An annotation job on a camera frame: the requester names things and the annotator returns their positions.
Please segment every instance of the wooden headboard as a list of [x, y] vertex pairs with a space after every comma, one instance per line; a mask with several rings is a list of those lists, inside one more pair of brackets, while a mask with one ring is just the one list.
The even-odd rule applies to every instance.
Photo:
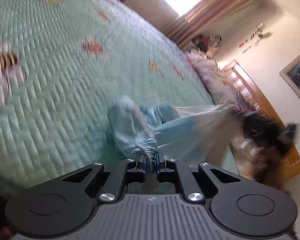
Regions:
[[[273, 109], [268, 99], [235, 60], [225, 66], [222, 71], [231, 81], [236, 90], [241, 92], [244, 99], [258, 109], [261, 115], [266, 115], [270, 119], [276, 121], [279, 126], [284, 127], [282, 120]], [[283, 181], [287, 181], [299, 173], [300, 156], [295, 145], [293, 145], [289, 154], [282, 162]]]

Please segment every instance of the metal screw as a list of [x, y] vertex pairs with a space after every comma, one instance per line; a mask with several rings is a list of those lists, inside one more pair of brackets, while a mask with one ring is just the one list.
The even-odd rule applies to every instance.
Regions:
[[190, 193], [187, 198], [191, 201], [203, 200], [203, 195], [200, 193]]
[[99, 199], [102, 201], [113, 201], [115, 199], [115, 195], [112, 193], [104, 193], [99, 196]]

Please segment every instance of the green quilted bedspread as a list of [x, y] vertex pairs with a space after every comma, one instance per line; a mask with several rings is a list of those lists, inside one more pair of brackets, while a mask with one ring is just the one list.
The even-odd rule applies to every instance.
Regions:
[[1, 179], [30, 187], [124, 158], [107, 135], [122, 95], [212, 104], [175, 44], [117, 0], [0, 0]]

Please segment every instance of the pillow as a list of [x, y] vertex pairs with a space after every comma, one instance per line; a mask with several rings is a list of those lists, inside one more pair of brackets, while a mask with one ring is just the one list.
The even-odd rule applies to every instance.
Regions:
[[217, 105], [229, 104], [240, 110], [238, 93], [226, 75], [218, 69], [214, 61], [191, 52], [186, 54], [189, 62], [199, 74], [202, 83], [210, 92]]

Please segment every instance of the blue cloth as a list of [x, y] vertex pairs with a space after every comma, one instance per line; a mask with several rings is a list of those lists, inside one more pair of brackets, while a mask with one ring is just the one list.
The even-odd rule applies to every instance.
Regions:
[[210, 153], [209, 162], [220, 167], [238, 125], [229, 107], [139, 107], [128, 97], [112, 105], [108, 117], [117, 149], [127, 158], [144, 154], [152, 165], [160, 149], [165, 159], [181, 159], [189, 166]]

